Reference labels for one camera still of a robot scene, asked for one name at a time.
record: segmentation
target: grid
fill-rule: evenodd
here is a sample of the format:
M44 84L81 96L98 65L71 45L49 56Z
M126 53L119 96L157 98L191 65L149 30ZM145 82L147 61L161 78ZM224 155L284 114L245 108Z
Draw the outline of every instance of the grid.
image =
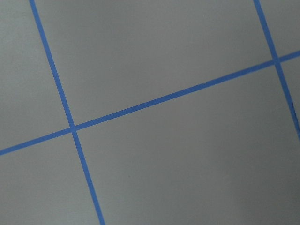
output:
M288 107L289 107L289 110L290 110L290 114L292 116L292 120L293 120L295 129L296 129L297 135L300 139L300 127L299 127L299 122L298 122L298 119L297 119L296 111L295 111L294 106L293 106L293 99L292 99L292 96L290 94L287 82L285 80L284 72L283 72L282 67L281 67L282 62L285 62L285 61L288 61L288 60L299 57L300 56L300 51L293 52L291 54L288 54L288 55L285 55L285 56L282 56L282 57L279 57L277 55L275 45L273 43L272 36L271 36L270 30L268 28L267 21L266 21L266 18L264 16L263 9L261 7L261 4L260 4L259 0L253 0L253 2L254 2L254 5L255 5L255 8L256 8L256 11L257 11L257 14L258 14L258 17L259 17L259 20L260 20L260 23L261 23L266 41L267 41L267 44L268 44L268 47L269 47L269 50L270 50L270 53L272 55L272 60L266 61L264 63L258 64L258 65L252 66L252 67L248 67L246 69L243 69L243 70L240 70L240 71L228 74L228 75L224 75L220 78L213 79L213 80L210 80L208 82L201 83L201 84L198 84L196 86L193 86L193 87L190 87L190 88L187 88L187 89L184 89L184 90L179 90L177 92L174 92L174 93L156 98L154 100L151 100L151 101L139 104L139 105L135 105L135 106L132 106L130 108L127 108L127 109L124 109L124 110L121 110L121 111L118 111L118 112L114 112L114 113L111 113L109 115L106 115L106 116L103 116L103 117L100 117L100 118L96 118L94 120L90 120L90 121L87 121L87 122L84 122L84 123L81 123L81 124L78 124L78 125L74 124L73 117L72 117L72 114L71 114L71 111L69 109L68 102L67 102L67 99L66 99L66 96L65 96L65 93L64 93L64 89L61 85L59 74L56 70L56 66L55 66L51 51L50 51L50 47L49 47L47 39L46 39L46 35L45 35L44 29L43 29L43 25L42 25L41 20L39 18L38 9L36 7L36 4L35 4L34 0L29 0L29 2L30 2L30 6L31 6L31 9L32 9L36 24L37 24L37 28L38 28L38 31L39 31L39 34L40 34L40 38L41 38L43 46L44 46L46 56L48 58L48 62L49 62L49 65L50 65L50 68L51 68L51 71L52 71L52 75L53 75L53 78L55 80L55 84L56 84L57 90L59 92L59 96L60 96L64 111L65 111L65 114L66 114L66 117L67 117L67 120L68 120L68 123L69 123L69 128L59 130L57 132L54 132L54 133L51 133L51 134L48 134L48 135L30 140L30 141L27 141L27 142L24 142L24 143L21 143L21 144L18 144L18 145L0 150L0 156L4 155L4 154L8 154L8 153L13 152L13 151L20 150L22 148L26 148L26 147L35 145L37 143L41 143L41 142L44 142L44 141L62 136L62 135L72 134L72 137L73 137L73 140L75 142L76 149L77 149L77 152L78 152L78 156L79 156L80 162L82 164L82 169L83 169L83 172L84 172L84 175L85 175L85 178L86 178L89 190L90 190L90 194L91 194L91 197L92 197L92 200L93 200L93 203L94 203L94 207L95 207L95 210L96 210L96 213L97 213L97 216L98 216L98 219L99 219L99 222L100 222L101 225L105 225L105 221L104 221L104 217L102 215L101 208L100 208L100 205L99 205L99 202L98 202L97 194L96 194L96 191L94 189L94 185L93 185L93 182L92 182L92 179L91 179L91 176L90 176L88 165L87 165L87 162L85 160L85 156L84 156L84 153L83 153L83 150L82 150L82 147L81 147L81 143L79 141L79 137L78 137L78 134L77 134L78 130L85 129L85 128L88 128L90 126L93 126L93 125L96 125L96 124L99 124L99 123L102 123L102 122L105 122L105 121L108 121L108 120L113 120L117 117L121 117L123 115L133 113L133 112L142 110L144 108L151 107L153 105L157 105L157 104L163 103L165 101L168 101L168 100L171 100L171 99L174 99L174 98L178 98L178 97L181 97L181 96L190 94L192 92L199 91L199 90L202 90L202 89L205 89L205 88L208 88L208 87L220 84L220 83L224 83L226 81L229 81L229 80L232 80L232 79L250 74L252 72L255 72L255 71L258 71L258 70L261 70L261 69L264 69L264 68L274 66L276 71L277 71L277 75L279 77L279 80L280 80L280 83L281 83L281 86L282 86L282 89L283 89L283 92L284 92L284 95L285 95L285 98L286 98L286 101L287 101L287 104L288 104Z

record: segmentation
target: blue tape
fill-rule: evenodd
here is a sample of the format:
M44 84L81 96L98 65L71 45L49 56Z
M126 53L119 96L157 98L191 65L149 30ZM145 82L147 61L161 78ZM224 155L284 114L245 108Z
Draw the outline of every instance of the blue tape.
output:
M293 52L291 54L280 57L279 60L280 60L280 62L285 62L285 61L297 58L299 56L300 56L300 51L296 51L296 52Z
M300 140L299 121L298 121L296 111L295 111L295 108L294 108L294 105L293 105L293 99L292 99L292 96L290 94L288 85L286 83L285 75L284 75L283 70L281 68L280 60L278 58L278 55L277 55L277 52L276 52L276 49L275 49L275 45L274 45L274 42L272 40L272 36L271 36L270 30L269 30L266 18L265 18L264 13L263 13L262 6L261 6L259 0L253 0L253 2L254 2L254 5L255 5L255 8L256 8L259 20L260 20L261 25L262 25L262 29L263 29L265 38L267 40L269 50L271 52L271 55L272 55L272 58L273 58L273 61L274 61L274 65L275 65L275 68L276 68L276 71L277 71L277 74L278 74L283 92L285 94L286 101L287 101L289 109L290 109L290 113L292 115L292 120L294 122L294 126L296 128L298 138Z
M12 147L9 147L9 148L6 148L6 149L3 149L3 150L0 151L0 156L2 156L4 154L8 154L8 153L13 152L13 151L17 151L19 149L23 149L23 148L32 146L34 144L45 142L45 141L48 141L50 139L53 139L53 138L56 138L56 137L59 137L59 136L62 136L62 135L66 135L66 134L69 134L69 133L71 133L71 129L67 128L67 129L64 129L64 130L54 132L54 133L49 134L49 135L38 137L36 139L30 140L30 141L27 141L27 142L24 142L24 143L21 143L21 144L18 144L18 145L15 145L15 146L12 146Z
M100 117L100 118L97 118L97 119L94 119L94 120L91 120L91 121L88 121L88 122L85 122L85 123L81 123L79 125L76 125L75 127L76 127L76 130L81 130L81 129L84 129L84 128L87 128L87 127L90 127L90 126L93 126L93 125L96 125L96 124L99 124L99 123L103 123L103 122L108 121L108 120L115 119L115 118L120 117L120 116L124 116L124 115L129 114L129 113L139 111L141 109L148 108L148 107L153 106L153 105L160 104L162 102L169 101L169 100L174 99L174 98L178 98L178 97L190 94L190 93L198 91L198 90L202 90L202 89L214 86L216 84L220 84L220 83L235 79L237 77L240 77L240 76L243 76L243 75L246 75L246 74L250 74L252 72L270 67L272 65L274 65L273 61L267 61L267 62L264 62L262 64L259 64L259 65L253 66L253 67L249 67L249 68L246 68L244 70L240 70L238 72L228 74L228 75L222 76L220 78L208 81L206 83L201 83L201 84L196 85L194 87L190 87L190 88L187 88L187 89L184 89L184 90L180 90L180 91L177 91L175 93L172 93L172 94L169 94L169 95L166 95L166 96L163 96L163 97L159 97L159 98L156 98L154 100L151 100L151 101L148 101L148 102L145 102L145 103L142 103L142 104L139 104L139 105L136 105L136 106L118 111L118 112L114 112L112 114L109 114L109 115L106 115L106 116L103 116L103 117Z
M50 51L50 47L49 47L48 42L47 42L47 38L46 38L44 29L43 29L43 26L42 26L42 22L40 20L39 15L38 15L38 10L37 10L36 4L35 4L34 0L29 0L29 2L30 2L30 6L31 6L31 9L32 9L36 24L37 24L38 32L41 36L41 40L42 40L42 43L43 43L43 46L44 46L44 49L45 49L45 52L46 52L46 55L47 55L47 58L48 58L49 65L50 65L50 68L51 68L51 71L52 71L52 74L53 74L53 77L54 77L54 80L55 80L56 87L57 87L57 90L59 92L60 99L61 99L62 105L63 105L65 113L66 113L66 117L67 117L67 120L68 120L68 123L69 123L69 126L70 126L70 130L71 130L71 133L72 133L75 145L76 145L76 149L77 149L78 156L79 156L79 159L80 159L80 162L81 162L81 165L82 165L84 176L85 176L86 181L88 183L88 187L89 187L89 190L90 190L90 195L92 197L92 200L93 200L93 203L94 203L94 206L95 206L95 210L96 210L99 222L100 222L101 225L105 225L104 218L103 218L103 215L102 215L102 211L101 211L101 208L100 208L100 205L99 205L99 202L98 202L98 198L97 198L97 195L96 195L96 191L94 189L94 185L93 185L93 182L92 182L92 179L91 179L91 176L90 176L90 172L89 172L89 169L88 169L88 165L87 165L87 162L85 160L83 150L81 148L81 144L80 144L80 141L79 141L78 134L75 130L75 125L74 125L74 121L73 121L73 118L72 118L72 114L71 114L70 108L68 106L67 98L66 98L64 90L62 88L56 66L54 64L54 60L53 60L53 57L52 57L52 54L51 54L51 51Z
M297 58L299 56L300 56L300 51L297 51L297 52L293 52L291 54L282 56L279 59L280 59L281 62L284 62L284 61L288 61L288 60L291 60L291 59L295 59L295 58ZM250 67L248 69L241 70L241 71L236 72L236 73L240 74L239 76L246 75L248 73L251 73L251 72L254 72L254 71L257 71L257 70L260 70L260 69L264 69L264 68L272 66L272 65L273 65L273 61L268 61L268 62L259 64L259 65L256 65L254 67ZM186 93L184 93L184 90L182 90L181 93L182 94L188 94L189 92L187 91ZM76 130L80 130L80 129L84 129L84 128L88 128L90 126L96 125L98 123L102 123L102 122L105 122L105 121L108 121L108 120L112 120L114 118L117 118L117 117L129 114L129 113L135 112L137 110L141 110L141 109L150 107L150 106L154 105L155 102L162 103L163 101L159 102L159 99L160 98L157 98L157 99L154 99L152 101L149 101L149 102L146 102L146 103L142 103L140 105L136 105L136 106L130 107L128 109L124 109L124 110L121 110L121 111L118 111L118 112L115 112L115 113L112 113L112 114L100 117L98 119L87 121L85 123L82 123L82 124L79 124L79 125L75 126L75 129ZM53 139L53 138L56 138L56 137L59 137L59 136L65 135L65 134L69 134L69 133L71 133L71 130L69 128L65 129L65 130L57 131L55 133L52 133L52 134L49 134L49 135L46 135L46 136L42 136L42 137L39 137L39 138L30 140L30 141L27 141L27 142L24 142L24 143L21 143L21 144L18 144L18 145L15 145L15 146L12 146L12 147L9 147L9 148L6 148L6 149L0 150L0 155L4 155L4 154L10 153L12 151L16 151L16 150L19 150L19 149L22 149L22 148L25 148L25 147L28 147L28 146L31 146L31 145L43 142L43 141L47 141L47 140L50 140L50 139Z

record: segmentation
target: gray panel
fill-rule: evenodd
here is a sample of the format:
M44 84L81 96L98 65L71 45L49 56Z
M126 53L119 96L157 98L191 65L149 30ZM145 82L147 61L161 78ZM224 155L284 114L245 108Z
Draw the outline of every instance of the gray panel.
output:
M300 120L300 59L294 59L282 64L286 82L293 99L294 108Z
M36 2L76 124L271 59L248 0Z
M300 1L261 0L277 50L282 56L300 50Z
M98 225L71 135L0 157L1 225Z
M28 1L0 1L0 149L68 127Z
M108 225L300 224L300 143L274 67L79 137Z

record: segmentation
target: floor tile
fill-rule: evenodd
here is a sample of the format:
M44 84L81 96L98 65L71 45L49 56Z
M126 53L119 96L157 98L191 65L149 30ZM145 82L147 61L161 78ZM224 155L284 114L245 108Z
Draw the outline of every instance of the floor tile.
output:
M0 149L68 127L27 1L0 2Z
M252 1L36 3L76 124L271 59Z
M261 0L261 4L278 55L300 50L300 1Z
M108 225L300 223L300 143L274 67L79 137Z
M0 157L2 225L98 225L71 135Z
M300 119L300 59L296 58L282 63L286 82L293 99L294 108Z

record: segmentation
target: gray floor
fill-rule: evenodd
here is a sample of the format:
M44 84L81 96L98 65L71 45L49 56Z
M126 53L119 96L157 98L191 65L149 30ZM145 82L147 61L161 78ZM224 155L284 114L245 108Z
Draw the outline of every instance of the gray floor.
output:
M295 115L253 1L30 2L0 2L1 225L300 224L300 1L261 0Z

